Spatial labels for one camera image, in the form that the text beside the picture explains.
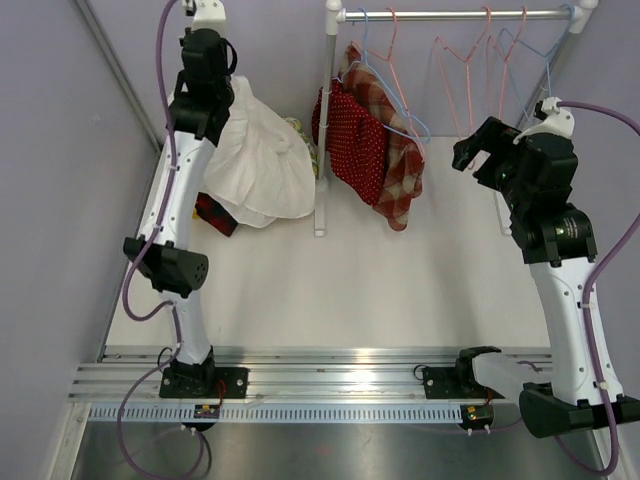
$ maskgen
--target white cloth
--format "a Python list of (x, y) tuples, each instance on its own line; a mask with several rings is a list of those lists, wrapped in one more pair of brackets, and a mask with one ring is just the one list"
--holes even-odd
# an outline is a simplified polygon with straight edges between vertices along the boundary
[(313, 212), (315, 176), (298, 133), (253, 96), (245, 77), (233, 76), (235, 100), (204, 190), (238, 223), (262, 228), (276, 218)]

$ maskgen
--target blue clothes hanger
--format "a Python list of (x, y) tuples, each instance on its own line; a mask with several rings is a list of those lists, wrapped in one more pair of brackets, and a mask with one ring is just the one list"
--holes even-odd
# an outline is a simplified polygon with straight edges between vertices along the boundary
[[(552, 94), (551, 94), (550, 60), (551, 60), (551, 57), (553, 56), (553, 54), (558, 49), (558, 47), (560, 46), (560, 43), (562, 43), (562, 41), (565, 39), (565, 37), (569, 34), (569, 28), (571, 28), (571, 25), (573, 24), (573, 19), (574, 19), (574, 16), (575, 16), (575, 10), (574, 10), (573, 7), (571, 7), (570, 5), (566, 5), (566, 4), (562, 5), (562, 6), (569, 9), (569, 11), (571, 12), (571, 17), (569, 19), (569, 23), (567, 24), (567, 27), (565, 28), (564, 32), (562, 33), (562, 35), (560, 36), (558, 41), (551, 46), (551, 48), (549, 49), (549, 51), (547, 51), (547, 53), (540, 52), (539, 50), (535, 49), (534, 47), (532, 47), (528, 43), (524, 42), (523, 40), (520, 40), (520, 39), (516, 40), (517, 43), (521, 44), (526, 49), (528, 49), (531, 52), (535, 53), (539, 57), (544, 58), (544, 60), (545, 60), (545, 70), (546, 70), (546, 76), (547, 76), (547, 93), (549, 94), (549, 96), (552, 96)], [(500, 33), (498, 34), (498, 43), (500, 44), (500, 49), (503, 52), (504, 52), (504, 46), (502, 44), (502, 38), (503, 38), (504, 34), (508, 35), (511, 38), (512, 42), (515, 40), (514, 35), (507, 28), (503, 28), (502, 30), (500, 30)], [(531, 120), (531, 116), (530, 116), (529, 112), (526, 111), (525, 104), (524, 104), (524, 102), (522, 100), (522, 96), (520, 95), (520, 91), (518, 90), (518, 86), (516, 84), (516, 81), (515, 81), (515, 78), (513, 76), (513, 73), (511, 72), (511, 67), (509, 66), (509, 64), (507, 64), (507, 72), (509, 73), (509, 79), (511, 81), (511, 84), (513, 85), (513, 90), (514, 90), (514, 92), (516, 94), (516, 98), (518, 99), (518, 103), (520, 104), (520, 108), (522, 108), (522, 111), (524, 112), (524, 116), (527, 119), (527, 121), (530, 121)]]
[(382, 86), (384, 87), (384, 90), (386, 93), (388, 93), (394, 100), (395, 105), (397, 105), (400, 108), (400, 114), (407, 119), (412, 119), (415, 120), (422, 128), (424, 128), (424, 131), (427, 134), (427, 138), (422, 139), (422, 138), (416, 138), (414, 135), (409, 135), (407, 133), (401, 132), (399, 130), (396, 130), (395, 128), (389, 127), (388, 125), (384, 125), (384, 128), (386, 128), (387, 130), (396, 133), (400, 136), (409, 138), (411, 140), (413, 140), (414, 142), (418, 142), (418, 143), (429, 143), (429, 141), (431, 140), (431, 131), (429, 130), (429, 127), (427, 127), (424, 122), (422, 120), (420, 120), (418, 117), (416, 117), (415, 115), (409, 113), (407, 110), (405, 110), (404, 106), (402, 105), (402, 102), (400, 102), (400, 100), (398, 99), (397, 95), (393, 92), (393, 90), (389, 87), (389, 85), (387, 85), (387, 82), (384, 81), (384, 79), (382, 78), (382, 75), (380, 75), (380, 73), (378, 73), (378, 71), (369, 63), (369, 55), (368, 55), (368, 51), (367, 51), (367, 38), (369, 35), (369, 16), (367, 15), (367, 11), (364, 8), (359, 8), (359, 10), (364, 13), (364, 35), (362, 36), (362, 60), (354, 60), (353, 62), (351, 62), (351, 65), (349, 65), (349, 67), (344, 71), (344, 73), (342, 74), (342, 76), (336, 76), (334, 77), (335, 80), (338, 80), (340, 83), (344, 83), (343, 79), (344, 76), (349, 73), (349, 71), (355, 66), (358, 65), (360, 63), (364, 63), (367, 67), (369, 67), (369, 69), (371, 69), (371, 71), (373, 72), (373, 74), (376, 76), (376, 78), (378, 79), (378, 81), (382, 84)]

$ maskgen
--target clothes hanger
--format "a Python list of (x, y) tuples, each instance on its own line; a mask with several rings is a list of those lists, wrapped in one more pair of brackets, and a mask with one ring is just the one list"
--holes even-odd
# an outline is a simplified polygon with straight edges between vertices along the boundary
[(505, 30), (508, 32), (508, 30), (506, 28), (503, 28), (500, 31), (500, 34), (498, 34), (498, 36), (496, 38), (493, 37), (493, 35), (489, 35), (489, 37), (487, 38), (487, 44), (485, 46), (485, 54), (486, 54), (486, 58), (487, 58), (487, 103), (488, 103), (488, 109), (489, 109), (489, 113), (491, 113), (491, 110), (493, 110), (492, 108), (492, 101), (491, 101), (491, 56), (489, 55), (489, 46), (492, 46), (494, 51), (496, 51), (498, 53), (498, 55), (500, 55), (500, 58), (502, 59), (502, 62), (504, 64), (503, 68), (502, 68), (502, 83), (500, 86), (500, 102), (499, 102), (499, 107), (498, 107), (498, 118), (502, 119), (502, 107), (504, 105), (504, 94), (506, 91), (506, 86), (507, 86), (507, 72), (509, 72), (509, 62), (511, 61), (511, 56), (513, 55), (513, 51), (514, 48), (516, 46), (517, 43), (522, 43), (520, 41), (520, 36), (522, 35), (522, 32), (524, 31), (524, 27), (527, 23), (527, 7), (522, 7), (522, 22), (520, 23), (520, 28), (518, 29), (518, 33), (516, 34), (516, 36), (514, 37), (513, 35), (511, 35), (511, 32), (509, 32), (509, 35), (511, 35), (511, 45), (509, 46), (509, 50), (507, 51), (507, 53), (504, 53), (504, 46), (502, 45), (502, 43), (500, 42), (500, 34), (502, 34), (502, 32), (504, 32)]
[[(420, 154), (422, 155), (422, 157), (424, 158), (424, 149), (422, 147), (422, 143), (429, 143), (429, 141), (431, 140), (431, 132), (429, 131), (429, 128), (424, 124), (424, 122), (422, 122), (418, 117), (416, 117), (415, 115), (413, 115), (408, 108), (405, 96), (404, 96), (404, 92), (402, 90), (402, 87), (400, 86), (400, 82), (398, 81), (398, 76), (396, 74), (395, 71), (395, 67), (392, 63), (393, 61), (393, 47), (395, 44), (395, 39), (396, 39), (396, 33), (397, 33), (397, 18), (396, 18), (396, 14), (395, 14), (395, 10), (388, 8), (388, 10), (391, 12), (392, 16), (393, 16), (393, 36), (391, 38), (391, 45), (389, 46), (389, 51), (387, 53), (387, 56), (383, 56), (381, 54), (379, 54), (378, 52), (374, 52), (373, 50), (369, 50), (367, 48), (367, 38), (369, 35), (369, 17), (367, 15), (367, 11), (364, 8), (360, 8), (359, 9), (362, 13), (364, 13), (364, 19), (365, 19), (365, 27), (364, 27), (364, 34), (362, 37), (362, 45), (358, 44), (357, 42), (352, 42), (352, 44), (354, 45), (354, 47), (356, 47), (358, 49), (358, 51), (360, 52), (360, 54), (362, 55), (362, 60), (354, 60), (353, 62), (351, 62), (351, 64), (349, 65), (349, 67), (345, 70), (345, 72), (342, 74), (341, 77), (335, 77), (336, 80), (338, 80), (340, 83), (343, 83), (343, 79), (345, 77), (345, 75), (347, 75), (347, 73), (349, 73), (349, 71), (354, 67), (354, 65), (357, 65), (359, 63), (364, 63), (372, 72), (373, 74), (376, 76), (376, 78), (378, 79), (378, 81), (382, 84), (382, 86), (384, 87), (384, 90), (386, 93), (388, 93), (394, 100), (395, 104), (397, 106), (399, 106), (400, 108), (400, 114), (409, 120), (409, 130), (411, 131), (411, 133), (413, 133), (413, 135), (408, 135), (404, 132), (401, 132), (399, 130), (396, 130), (392, 127), (389, 127), (387, 125), (385, 125), (384, 127), (389, 130), (392, 131), (398, 135), (401, 135), (403, 137), (409, 138), (411, 140), (413, 140), (414, 142), (416, 142), (416, 146), (418, 147), (418, 150), (420, 151)], [(396, 96), (396, 94), (393, 92), (393, 90), (389, 87), (389, 85), (387, 85), (387, 83), (384, 81), (384, 79), (382, 78), (382, 76), (380, 75), (380, 73), (378, 73), (378, 71), (369, 63), (369, 57), (368, 54), (371, 53), (373, 55), (375, 55), (376, 57), (386, 61), (389, 63), (390, 67), (391, 67), (391, 73), (393, 75), (393, 79), (394, 79), (394, 83), (396, 85), (396, 88), (398, 90), (398, 93), (400, 94), (400, 99), (398, 99), (398, 97)], [(413, 121), (416, 121), (426, 132), (427, 137), (425, 139), (420, 138), (420, 136), (418, 135), (418, 133), (416, 132), (416, 129), (413, 125)]]
[[(569, 23), (567, 23), (567, 26), (566, 26), (564, 32), (562, 33), (562, 35), (560, 36), (560, 38), (558, 39), (558, 41), (556, 43), (554, 43), (546, 53), (542, 53), (539, 50), (537, 50), (536, 48), (534, 48), (533, 46), (531, 46), (528, 43), (524, 42), (523, 40), (520, 40), (519, 38), (517, 38), (517, 35), (516, 35), (516, 37), (514, 37), (513, 34), (507, 28), (503, 28), (502, 30), (500, 30), (500, 33), (498, 34), (498, 43), (500, 44), (500, 48), (502, 49), (503, 52), (504, 52), (504, 48), (502, 46), (502, 36), (504, 34), (506, 34), (509, 37), (511, 37), (511, 40), (512, 40), (513, 43), (520, 43), (526, 49), (528, 49), (531, 52), (535, 53), (539, 57), (544, 58), (544, 60), (545, 60), (546, 77), (547, 77), (547, 88), (546, 88), (546, 90), (547, 90), (547, 95), (548, 96), (552, 95), (552, 93), (551, 93), (551, 67), (550, 67), (551, 58), (553, 57), (554, 53), (556, 52), (556, 50), (558, 49), (558, 47), (560, 46), (560, 44), (562, 43), (564, 38), (569, 34), (569, 28), (571, 28), (571, 25), (573, 24), (573, 20), (574, 20), (574, 17), (575, 17), (575, 9), (572, 6), (567, 5), (567, 4), (564, 4), (562, 6), (567, 8), (571, 13), (571, 16), (569, 18)], [(518, 99), (518, 102), (520, 103), (520, 107), (522, 108), (522, 111), (524, 113), (525, 118), (527, 119), (527, 122), (529, 122), (531, 120), (531, 115), (529, 114), (529, 112), (526, 111), (526, 107), (525, 107), (524, 101), (522, 100), (522, 96), (520, 95), (520, 91), (519, 91), (518, 86), (516, 84), (515, 78), (513, 76), (513, 73), (511, 72), (511, 68), (509, 67), (508, 64), (507, 64), (507, 72), (509, 74), (509, 78), (511, 80), (511, 84), (512, 84), (514, 92), (516, 94), (516, 98)]]
[[(476, 51), (478, 50), (480, 42), (482, 42), (482, 39), (485, 37), (485, 35), (489, 31), (489, 28), (491, 27), (491, 9), (487, 6), (484, 6), (482, 8), (487, 12), (487, 17), (488, 17), (487, 24), (485, 25), (484, 30), (478, 37), (478, 40), (476, 40), (476, 43), (474, 43), (473, 47), (471, 48), (471, 50), (466, 56), (461, 55), (456, 50), (451, 48), (451, 46), (449, 46), (446, 43), (446, 41), (443, 40), (441, 37), (437, 37), (434, 42), (434, 53), (436, 55), (436, 60), (438, 61), (438, 67), (440, 69), (440, 74), (442, 75), (442, 81), (444, 82), (444, 87), (447, 93), (447, 99), (449, 100), (449, 106), (451, 107), (451, 114), (453, 115), (453, 123), (456, 126), (456, 131), (458, 133), (459, 139), (462, 139), (462, 128), (460, 127), (460, 122), (458, 121), (458, 115), (456, 114), (453, 97), (451, 95), (451, 88), (449, 87), (449, 80), (447, 78), (447, 73), (444, 69), (444, 65), (442, 64), (442, 57), (438, 52), (438, 46), (441, 46), (443, 51), (451, 52), (455, 58), (460, 60), (465, 65), (465, 73), (467, 76), (467, 104), (469, 108), (469, 135), (470, 135), (471, 132), (473, 132), (473, 101), (471, 98), (471, 61), (473, 60), (473, 57)], [(471, 162), (471, 164), (469, 165), (469, 168), (473, 168), (473, 166), (474, 166), (474, 162)]]

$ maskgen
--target clothes rack pole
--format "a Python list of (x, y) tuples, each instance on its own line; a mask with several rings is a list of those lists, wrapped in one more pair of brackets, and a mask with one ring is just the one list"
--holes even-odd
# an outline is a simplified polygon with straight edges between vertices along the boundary
[[(554, 9), (527, 10), (527, 20), (570, 20), (569, 32), (551, 60), (552, 75), (557, 75), (560, 65), (567, 57), (569, 47), (575, 42), (575, 37), (581, 33), (586, 23), (591, 18), (593, 10), (598, 6), (598, 0), (579, 0), (578, 5), (562, 6)], [(322, 237), (326, 233), (326, 200), (328, 195), (328, 182), (326, 178), (326, 139), (328, 129), (329, 99), (331, 95), (331, 79), (333, 77), (333, 64), (335, 61), (336, 37), (338, 35), (338, 25), (340, 23), (364, 22), (365, 13), (348, 12), (342, 8), (341, 0), (327, 0), (326, 4), (326, 44), (325, 63), (322, 81), (322, 96), (320, 102), (320, 126), (318, 129), (318, 179), (316, 181), (316, 205), (315, 205), (315, 236)], [(394, 12), (398, 21), (458, 21), (458, 20), (483, 20), (487, 18), (486, 10), (441, 10), (441, 11), (416, 11), (416, 12)], [(522, 10), (495, 10), (491, 11), (491, 18), (494, 20), (520, 20), (524, 12)], [(390, 11), (367, 12), (366, 17), (372, 22), (391, 22), (394, 14)], [(536, 89), (527, 102), (527, 110), (530, 111), (543, 94), (541, 86), (544, 85), (543, 74), (536, 85)], [(508, 215), (505, 216), (503, 206), (496, 197), (498, 213), (502, 224), (503, 233), (508, 233)]]

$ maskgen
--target purple wall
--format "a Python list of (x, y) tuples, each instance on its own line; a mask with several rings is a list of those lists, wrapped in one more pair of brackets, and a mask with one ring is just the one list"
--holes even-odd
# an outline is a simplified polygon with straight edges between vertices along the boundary
[(0, 477), (39, 479), (156, 155), (69, 0), (0, 13)]
[[(601, 2), (558, 82), (565, 100), (618, 109), (640, 121), (640, 2)], [(640, 208), (640, 138), (616, 120), (575, 111), (580, 167), (574, 203), (591, 217), (600, 258)], [(598, 282), (609, 351), (625, 393), (640, 398), (640, 235)], [(640, 424), (622, 428), (640, 473)]]
[[(157, 0), (90, 0), (127, 75), (144, 108), (154, 121), (158, 134), (164, 140), (164, 120), (158, 102), (154, 75), (154, 41), (157, 22), (163, 1)], [(316, 101), (322, 80), (324, 59), (324, 0), (250, 0), (227, 1), (227, 36), (238, 51), (238, 73), (246, 75), (257, 98), (281, 115), (293, 115), (310, 122), (311, 110)], [(389, 6), (387, 0), (343, 0), (350, 10), (366, 7), (368, 10), (383, 10)], [(397, 10), (419, 10), (429, 8), (473, 9), (480, 8), (478, 0), (448, 0), (439, 4), (424, 0), (401, 0), (394, 3)], [(529, 0), (529, 8), (555, 7), (550, 0)], [(494, 9), (519, 9), (521, 0), (494, 0)], [(165, 75), (169, 84), (175, 83), (175, 74), (180, 69), (178, 37), (190, 24), (178, 6), (174, 7), (166, 31)], [(515, 33), (519, 22), (494, 22), (495, 32), (508, 26)], [(526, 26), (523, 39), (540, 49), (548, 49), (564, 30), (565, 22), (535, 22)], [(451, 110), (444, 94), (440, 71), (431, 54), (434, 40), (443, 36), (454, 48), (468, 51), (482, 32), (484, 23), (435, 22), (402, 23), (398, 29), (395, 64), (400, 81), (407, 94), (409, 107), (424, 120), (434, 134), (454, 135), (456, 130), (451, 120)], [(363, 24), (340, 26), (338, 34), (337, 61), (351, 40), (361, 41)], [(369, 45), (386, 51), (393, 25), (372, 24)], [(476, 126), (487, 115), (486, 61), (484, 51), (472, 63), (474, 83), (474, 109)], [(458, 116), (466, 134), (467, 102), (464, 66), (445, 58), (447, 75), (452, 83)], [(391, 81), (388, 66), (374, 62), (376, 68)], [(544, 61), (525, 49), (519, 49), (513, 57), (514, 72), (520, 89), (528, 97), (535, 82), (544, 70)], [(495, 90), (501, 70), (496, 69)], [(515, 120), (520, 109), (511, 86), (506, 95), (506, 118)]]

